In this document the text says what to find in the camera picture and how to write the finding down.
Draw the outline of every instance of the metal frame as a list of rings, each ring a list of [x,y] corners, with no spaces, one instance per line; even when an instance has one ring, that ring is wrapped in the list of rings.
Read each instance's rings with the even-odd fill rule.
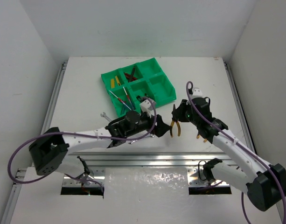
[[[63,76],[67,67],[68,61],[65,61],[60,69],[56,79],[55,87],[49,103],[48,111],[43,123],[41,133],[47,131],[50,127],[51,120],[54,114],[57,98],[63,81]],[[255,147],[252,142],[251,134],[244,116],[244,111],[235,87],[232,73],[229,66],[224,62],[225,70],[229,79],[233,98],[239,115],[239,120],[244,132],[246,145],[253,151]],[[184,167],[187,170],[195,169],[200,160],[211,160],[213,158],[222,159],[227,165],[235,166],[235,162],[224,153],[202,153],[202,154],[128,154],[128,153],[84,153],[78,152],[71,154],[73,156],[79,155],[84,158],[91,169],[105,168],[105,167],[145,167],[145,168],[170,168],[170,167]],[[9,224],[15,209],[21,185],[14,186],[9,197],[7,207],[5,209],[1,224]]]
[[[54,114],[54,110],[55,110],[55,106],[56,106],[56,102],[58,99],[58,95],[59,95],[59,91],[60,91],[60,87],[63,81],[63,77],[64,77],[64,73],[67,67],[67,62],[65,61],[59,68],[58,74],[57,74],[57,78],[56,78],[56,83],[53,89],[53,93],[49,102],[49,107],[44,119],[44,123],[43,123],[43,127],[42,127],[42,131],[41,134],[44,133],[46,130],[49,129],[50,123],[51,123],[51,119],[53,117]],[[16,178],[19,180],[24,179],[25,177],[25,173],[26,173],[26,168],[20,168],[18,169],[17,173],[16,173]],[[6,208],[4,210],[3,213],[3,217],[2,217],[2,221],[1,224],[10,224],[11,219],[12,219],[12,215],[16,206],[16,202],[19,196],[21,190],[21,184],[17,184],[17,183],[13,183],[12,189],[11,189],[11,193],[6,205]]]
[[[15,178],[20,181],[23,181],[23,179],[25,178],[26,171],[27,171],[26,168],[18,169]],[[21,184],[14,182],[0,224],[10,224],[20,191],[21,191]]]

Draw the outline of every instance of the metal bracket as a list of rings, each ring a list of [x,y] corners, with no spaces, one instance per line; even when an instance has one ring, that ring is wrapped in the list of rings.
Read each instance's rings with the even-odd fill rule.
[[[92,176],[94,180],[98,181],[102,186],[104,186],[105,168],[104,167],[93,167],[93,168],[90,167],[90,170],[92,170],[94,173],[94,176]],[[90,188],[100,188],[98,184],[93,183],[93,182],[87,182],[85,185],[86,187],[90,187]],[[77,188],[77,187],[81,187],[81,183],[79,181],[75,181],[75,180],[70,179],[67,176],[64,176],[62,188]]]
[[[192,166],[187,168],[187,175],[188,175],[188,185],[191,188],[199,188],[199,187],[207,187],[208,181],[202,181],[199,178],[198,175],[198,166]],[[216,183],[220,182],[220,180],[212,180],[210,181],[211,185],[214,185]],[[226,182],[222,182],[221,184],[217,185],[216,187],[229,187],[230,185]]]

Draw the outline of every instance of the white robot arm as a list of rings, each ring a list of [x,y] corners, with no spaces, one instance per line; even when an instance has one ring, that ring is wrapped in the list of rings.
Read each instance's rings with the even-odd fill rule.
[[[242,169],[236,170],[215,158],[203,165],[207,181],[218,179],[229,183],[245,193],[259,210],[266,211],[281,199],[281,195],[265,164],[277,177],[286,196],[286,170],[280,164],[272,165],[255,155],[234,136],[225,123],[212,117],[210,99],[203,98],[200,89],[188,89],[188,95],[190,100],[183,99],[177,109],[173,107],[172,123],[176,122],[180,126],[179,122],[191,122],[197,127],[198,137],[202,136],[223,150]]]
[[[141,114],[128,111],[125,116],[111,121],[106,127],[93,131],[66,133],[60,132],[57,127],[50,128],[44,137],[29,146],[37,174],[48,175],[56,171],[86,179],[90,174],[93,175],[86,162],[80,157],[68,156],[69,154],[92,148],[117,147],[127,140],[134,140],[129,137],[142,131],[161,137],[170,130],[170,126],[158,114],[155,125],[150,101],[143,101],[140,107]]]

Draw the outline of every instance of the green plastic organizer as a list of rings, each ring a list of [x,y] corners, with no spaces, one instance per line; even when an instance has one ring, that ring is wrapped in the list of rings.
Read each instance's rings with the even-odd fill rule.
[[[135,67],[134,77],[138,80],[128,82],[124,72],[131,74],[133,67]],[[121,85],[118,86],[115,76],[118,77]],[[105,88],[111,97],[112,103],[115,106],[118,117],[125,115],[128,110],[122,112],[122,103],[115,98],[109,90],[111,90],[116,96],[121,98],[123,101],[127,101],[126,94],[123,87],[125,87],[130,99],[135,104],[135,110],[140,113],[140,102],[136,97],[144,96],[145,93],[155,100],[156,107],[163,106],[176,100],[176,91],[173,85],[170,83],[166,74],[162,71],[155,58],[135,63],[124,68],[120,68],[114,71],[110,71],[101,74],[102,81],[105,84]],[[111,89],[111,79],[115,80],[115,87]]]

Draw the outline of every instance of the wrench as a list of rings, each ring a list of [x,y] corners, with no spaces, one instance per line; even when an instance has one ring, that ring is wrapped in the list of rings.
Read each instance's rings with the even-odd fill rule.
[[[135,143],[136,141],[140,141],[140,140],[143,140],[143,139],[147,139],[147,138],[154,138],[154,135],[148,135],[148,136],[146,136],[146,137],[144,137],[144,138],[142,138],[142,139],[138,139],[138,140],[134,140],[134,141],[131,141],[131,142],[129,142],[128,144],[133,144],[133,143]]]
[[[102,118],[107,119],[108,122],[111,122],[111,121],[112,121],[112,120],[106,115],[105,112],[101,113],[100,116],[101,116]]]

